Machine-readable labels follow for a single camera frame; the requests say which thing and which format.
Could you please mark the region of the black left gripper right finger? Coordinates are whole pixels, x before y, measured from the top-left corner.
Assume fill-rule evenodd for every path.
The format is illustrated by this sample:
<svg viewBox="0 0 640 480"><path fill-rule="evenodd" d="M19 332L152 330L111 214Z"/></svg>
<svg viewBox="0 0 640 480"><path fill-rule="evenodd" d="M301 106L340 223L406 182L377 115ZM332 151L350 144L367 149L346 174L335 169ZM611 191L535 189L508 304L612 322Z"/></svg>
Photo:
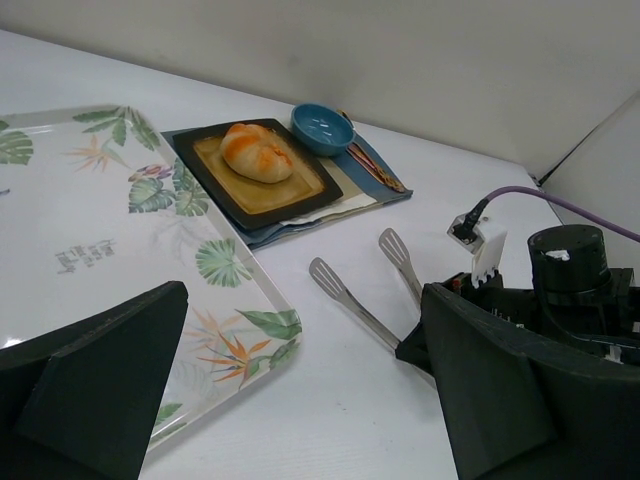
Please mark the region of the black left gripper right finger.
<svg viewBox="0 0 640 480"><path fill-rule="evenodd" d="M438 284L422 317L461 479L636 479L639 370L519 328Z"/></svg>

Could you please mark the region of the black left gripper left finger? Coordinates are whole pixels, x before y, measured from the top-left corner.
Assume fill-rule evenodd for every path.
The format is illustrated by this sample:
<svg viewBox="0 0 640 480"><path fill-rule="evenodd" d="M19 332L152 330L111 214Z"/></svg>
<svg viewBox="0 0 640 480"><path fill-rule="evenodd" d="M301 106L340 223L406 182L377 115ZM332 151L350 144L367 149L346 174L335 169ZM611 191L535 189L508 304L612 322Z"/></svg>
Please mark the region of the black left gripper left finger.
<svg viewBox="0 0 640 480"><path fill-rule="evenodd" d="M187 309L170 281L2 349L2 478L138 478Z"/></svg>

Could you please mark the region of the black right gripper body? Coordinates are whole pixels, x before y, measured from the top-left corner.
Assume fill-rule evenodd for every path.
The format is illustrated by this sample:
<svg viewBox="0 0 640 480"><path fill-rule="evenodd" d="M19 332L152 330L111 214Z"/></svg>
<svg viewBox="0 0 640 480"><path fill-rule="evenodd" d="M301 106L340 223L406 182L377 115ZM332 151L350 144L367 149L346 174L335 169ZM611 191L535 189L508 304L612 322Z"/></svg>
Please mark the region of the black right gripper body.
<svg viewBox="0 0 640 480"><path fill-rule="evenodd" d="M494 385L639 382L639 289L607 262L590 225L551 227L527 241L532 286L500 273L476 289L471 272L423 287L421 318L433 376Z"/></svg>

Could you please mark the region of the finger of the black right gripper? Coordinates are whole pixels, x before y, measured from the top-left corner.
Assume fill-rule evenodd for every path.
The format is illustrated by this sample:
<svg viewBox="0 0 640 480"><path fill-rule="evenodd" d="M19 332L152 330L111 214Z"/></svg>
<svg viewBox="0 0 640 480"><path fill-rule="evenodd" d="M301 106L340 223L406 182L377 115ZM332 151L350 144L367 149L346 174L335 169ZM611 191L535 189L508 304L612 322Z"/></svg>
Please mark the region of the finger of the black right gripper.
<svg viewBox="0 0 640 480"><path fill-rule="evenodd" d="M412 365L427 375L433 374L425 331L421 322L413 328L404 340L399 342L394 353L397 360Z"/></svg>

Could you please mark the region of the metal serving tongs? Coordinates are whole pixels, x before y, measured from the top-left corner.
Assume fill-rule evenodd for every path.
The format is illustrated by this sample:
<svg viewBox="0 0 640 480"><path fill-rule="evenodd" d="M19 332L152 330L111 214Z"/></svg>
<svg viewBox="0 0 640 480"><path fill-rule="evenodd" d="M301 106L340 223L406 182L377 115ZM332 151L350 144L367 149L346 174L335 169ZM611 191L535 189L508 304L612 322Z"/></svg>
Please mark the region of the metal serving tongs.
<svg viewBox="0 0 640 480"><path fill-rule="evenodd" d="M316 285L356 318L389 351L397 350L406 338L393 331L395 321L405 315L418 316L423 284L412 264L411 254L400 235L386 228L377 240L387 267L358 266L341 274L323 258L311 260L308 272Z"/></svg>

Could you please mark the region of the round bread roll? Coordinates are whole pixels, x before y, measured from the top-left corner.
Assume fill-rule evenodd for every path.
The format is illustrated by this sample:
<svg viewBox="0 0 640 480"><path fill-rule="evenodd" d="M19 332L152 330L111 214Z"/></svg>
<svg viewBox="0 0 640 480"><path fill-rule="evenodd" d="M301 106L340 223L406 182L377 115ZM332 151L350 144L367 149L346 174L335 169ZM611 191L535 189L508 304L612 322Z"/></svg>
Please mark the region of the round bread roll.
<svg viewBox="0 0 640 480"><path fill-rule="evenodd" d="M275 135L257 124L236 123L220 144L222 158L237 174L266 184L288 179L293 162L283 151Z"/></svg>

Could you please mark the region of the blue striped placemat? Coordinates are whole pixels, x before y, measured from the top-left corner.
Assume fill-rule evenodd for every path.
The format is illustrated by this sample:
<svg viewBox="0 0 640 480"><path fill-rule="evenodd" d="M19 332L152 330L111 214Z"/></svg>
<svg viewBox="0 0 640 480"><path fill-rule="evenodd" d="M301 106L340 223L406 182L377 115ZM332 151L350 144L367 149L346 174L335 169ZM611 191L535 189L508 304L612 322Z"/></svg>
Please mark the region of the blue striped placemat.
<svg viewBox="0 0 640 480"><path fill-rule="evenodd" d="M314 156L276 119L244 123L269 131L273 142L290 158L293 172L287 179L264 183L228 165L220 144L234 121L169 130L163 137L251 250L360 211L407 200L413 194L410 189L388 188L346 152L334 159Z"/></svg>

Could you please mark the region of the floral leaf print tray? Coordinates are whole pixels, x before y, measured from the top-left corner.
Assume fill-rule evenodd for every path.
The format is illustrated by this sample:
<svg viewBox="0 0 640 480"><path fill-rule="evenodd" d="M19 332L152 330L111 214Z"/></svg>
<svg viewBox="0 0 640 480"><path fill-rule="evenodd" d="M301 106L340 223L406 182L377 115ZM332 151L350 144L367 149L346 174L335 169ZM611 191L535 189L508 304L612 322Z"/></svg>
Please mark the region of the floral leaf print tray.
<svg viewBox="0 0 640 480"><path fill-rule="evenodd" d="M170 280L189 307L152 446L285 365L299 316L141 112L2 117L3 346Z"/></svg>

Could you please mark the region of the gold patterned spoon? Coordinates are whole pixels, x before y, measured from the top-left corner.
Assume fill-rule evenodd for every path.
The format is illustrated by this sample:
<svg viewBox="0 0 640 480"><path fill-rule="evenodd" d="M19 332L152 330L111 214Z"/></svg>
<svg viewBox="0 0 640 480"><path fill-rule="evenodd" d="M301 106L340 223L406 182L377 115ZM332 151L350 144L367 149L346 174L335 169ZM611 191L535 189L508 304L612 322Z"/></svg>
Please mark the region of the gold patterned spoon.
<svg viewBox="0 0 640 480"><path fill-rule="evenodd" d="M355 141L356 129L349 115L342 109L337 109L336 113L346 121L351 129L351 141L344 147L346 152L378 183L384 185L386 188L396 193L405 193L407 189L404 184L400 180L397 180L395 177L390 175L371 155L369 155L364 150L364 148L360 144Z"/></svg>

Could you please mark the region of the brown square plate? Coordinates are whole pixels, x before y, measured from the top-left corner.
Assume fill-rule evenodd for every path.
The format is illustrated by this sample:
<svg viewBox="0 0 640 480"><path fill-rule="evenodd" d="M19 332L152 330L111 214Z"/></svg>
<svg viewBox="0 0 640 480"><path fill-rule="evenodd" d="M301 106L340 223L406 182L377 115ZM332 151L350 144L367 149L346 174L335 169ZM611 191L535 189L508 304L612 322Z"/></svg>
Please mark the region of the brown square plate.
<svg viewBox="0 0 640 480"><path fill-rule="evenodd" d="M245 230L314 212L343 191L308 147L275 119L197 128L173 148L205 192Z"/></svg>

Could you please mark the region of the blue ceramic bowl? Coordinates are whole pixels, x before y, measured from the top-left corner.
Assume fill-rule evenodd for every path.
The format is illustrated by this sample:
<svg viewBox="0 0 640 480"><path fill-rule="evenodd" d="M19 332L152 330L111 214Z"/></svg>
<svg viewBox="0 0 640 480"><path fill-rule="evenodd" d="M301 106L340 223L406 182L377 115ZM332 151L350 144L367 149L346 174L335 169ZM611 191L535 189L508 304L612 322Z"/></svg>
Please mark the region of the blue ceramic bowl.
<svg viewBox="0 0 640 480"><path fill-rule="evenodd" d="M312 153L333 157L344 152L356 138L352 123L324 105L303 103L290 114L293 136Z"/></svg>

